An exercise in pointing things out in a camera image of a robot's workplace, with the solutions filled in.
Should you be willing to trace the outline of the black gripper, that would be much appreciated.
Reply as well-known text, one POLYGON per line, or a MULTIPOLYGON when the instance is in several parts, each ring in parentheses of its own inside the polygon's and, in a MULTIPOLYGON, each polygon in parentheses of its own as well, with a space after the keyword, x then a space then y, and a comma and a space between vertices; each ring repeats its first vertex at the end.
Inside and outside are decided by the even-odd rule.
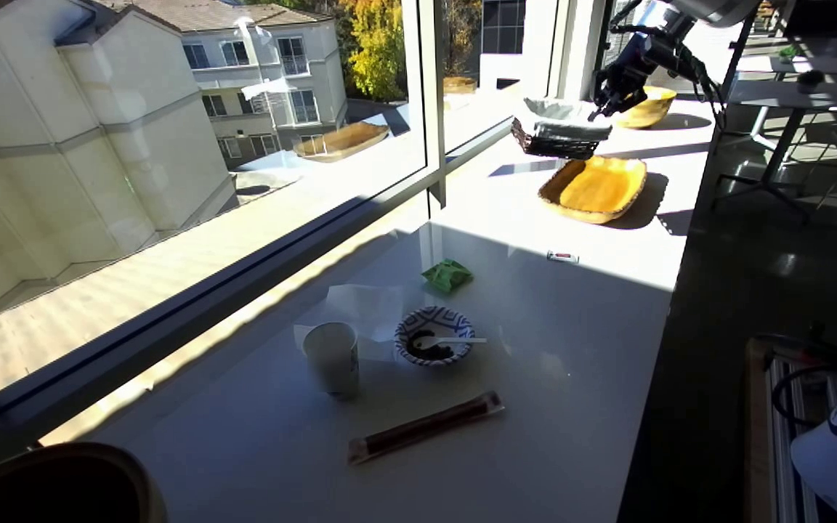
POLYGON ((598 68, 593 102, 601 116, 625 113, 646 102, 646 81, 657 60, 643 39, 630 39, 616 60, 598 68))

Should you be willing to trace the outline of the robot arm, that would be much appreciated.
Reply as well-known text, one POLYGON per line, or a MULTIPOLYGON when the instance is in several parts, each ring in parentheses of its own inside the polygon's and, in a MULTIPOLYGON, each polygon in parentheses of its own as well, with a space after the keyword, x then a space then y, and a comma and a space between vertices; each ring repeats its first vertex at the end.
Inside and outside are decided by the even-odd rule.
POLYGON ((607 25, 627 44, 597 73, 593 116, 627 113, 646 102, 646 81, 655 68, 691 81, 715 102, 719 87, 706 64, 687 45, 687 35, 696 23, 715 29, 742 23, 757 4, 758 0, 627 0, 607 25))

